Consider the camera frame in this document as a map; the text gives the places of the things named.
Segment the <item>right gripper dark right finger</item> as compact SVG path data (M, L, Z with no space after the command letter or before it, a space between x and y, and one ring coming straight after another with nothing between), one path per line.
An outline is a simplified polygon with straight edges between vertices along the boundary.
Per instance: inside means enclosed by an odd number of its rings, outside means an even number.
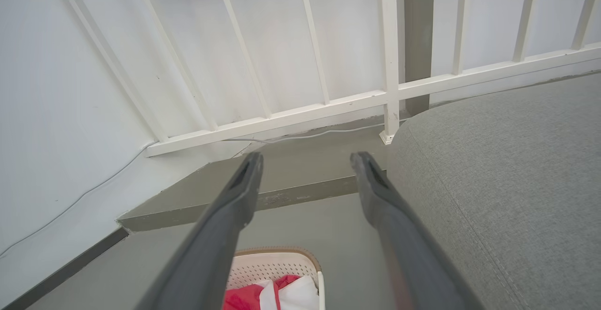
M376 229L398 310L482 310L481 301L374 157L352 153L363 215Z

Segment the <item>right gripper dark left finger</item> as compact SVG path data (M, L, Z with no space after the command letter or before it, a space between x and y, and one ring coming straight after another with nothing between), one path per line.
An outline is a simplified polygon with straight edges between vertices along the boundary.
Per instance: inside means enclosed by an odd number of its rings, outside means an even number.
M220 310L239 233L251 222L263 156L248 154L157 276L138 310Z

